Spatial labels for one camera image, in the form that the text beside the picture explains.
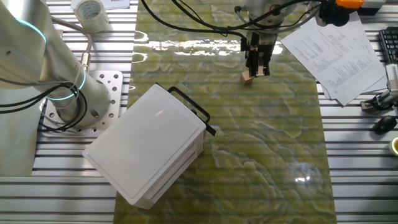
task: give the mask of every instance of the black handle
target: black handle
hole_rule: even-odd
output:
[[[198,118],[201,119],[201,120],[204,122],[204,124],[206,125],[206,130],[207,130],[212,136],[216,136],[216,130],[214,130],[214,129],[208,124],[209,121],[210,121],[210,114],[209,114],[205,109],[203,109],[201,106],[199,106],[193,99],[189,98],[189,96],[187,96],[183,91],[181,91],[180,89],[178,89],[178,88],[175,87],[175,86],[170,87],[167,91],[168,91],[169,93],[172,93],[172,92],[178,93],[182,98],[184,98],[184,100],[187,100],[193,107],[195,107],[198,111],[200,111],[203,115],[205,115],[205,116],[206,116],[206,121],[204,121],[204,120],[202,120],[201,118],[199,118],[199,116],[198,116]]]

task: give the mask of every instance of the paper document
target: paper document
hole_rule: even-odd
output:
[[[318,26],[315,20],[309,21],[304,26]],[[379,60],[376,53],[373,50],[371,42],[369,41],[368,36],[362,26],[362,22],[359,18],[357,12],[353,12],[349,15],[349,21],[345,26],[335,27],[342,34],[350,34],[352,40],[357,44],[358,47],[362,47],[366,52],[374,57],[375,61]],[[370,86],[368,89],[364,91],[364,93],[383,90],[387,88],[387,75],[384,75],[380,80],[378,80],[375,84]],[[331,99],[328,90],[322,86],[323,92],[327,99]]]
[[[76,8],[77,4],[82,0],[72,0],[70,7]],[[105,9],[125,9],[130,7],[130,0],[100,0],[104,4]]]
[[[386,76],[376,54],[371,54],[365,42],[348,36],[353,33],[352,29],[351,32],[348,29],[339,30],[333,25],[319,27],[315,23],[301,27],[282,40],[286,48],[328,90],[330,97],[336,98],[342,105],[347,105]]]

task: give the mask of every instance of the metal bracket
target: metal bracket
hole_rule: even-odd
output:
[[[96,70],[90,71],[90,75],[103,82],[105,86],[108,88],[109,93],[111,94],[111,102],[109,106],[109,110],[105,116],[99,119],[96,123],[89,125],[87,127],[79,127],[76,126],[74,128],[68,129],[65,132],[44,132],[44,136],[47,137],[98,137],[101,133],[103,133],[111,124],[113,124],[117,118],[119,117],[119,109],[121,102],[121,93],[122,93],[122,85],[123,85],[123,74],[119,71],[104,71],[104,70]],[[45,115],[51,118],[52,120],[63,123],[55,111],[54,105],[47,101],[47,107],[45,109]],[[54,124],[48,119],[44,118],[44,124],[50,126],[51,128],[58,128],[61,124]]]

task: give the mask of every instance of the green marble surface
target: green marble surface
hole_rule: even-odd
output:
[[[186,2],[207,22],[240,24],[233,7],[243,0]],[[147,3],[170,23],[201,28],[169,0]],[[237,37],[169,29],[141,2],[136,30],[129,105],[155,82],[177,86],[212,115],[217,135],[151,210],[118,194],[114,223],[336,223],[315,80],[280,42],[271,76],[243,86]]]

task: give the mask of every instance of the small wooden block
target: small wooden block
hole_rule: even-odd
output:
[[[243,85],[248,85],[253,82],[253,77],[250,77],[249,71],[245,71],[241,75],[241,81]]]

